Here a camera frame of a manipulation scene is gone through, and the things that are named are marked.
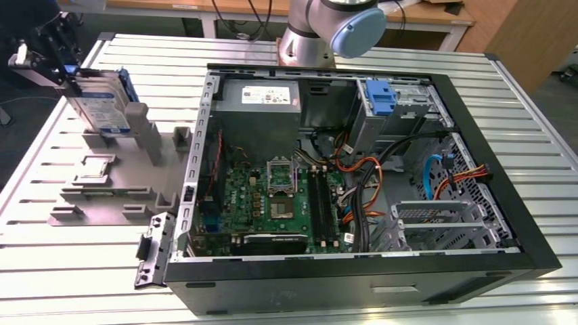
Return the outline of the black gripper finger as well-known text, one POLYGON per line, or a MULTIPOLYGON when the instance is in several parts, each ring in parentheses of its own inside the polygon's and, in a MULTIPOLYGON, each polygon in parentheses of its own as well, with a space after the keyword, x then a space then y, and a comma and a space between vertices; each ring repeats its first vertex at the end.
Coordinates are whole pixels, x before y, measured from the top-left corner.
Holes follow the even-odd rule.
POLYGON ((57 75, 57 82, 53 86, 57 93, 65 98, 80 98, 82 96, 82 90, 77 84, 74 76, 60 72, 57 75))

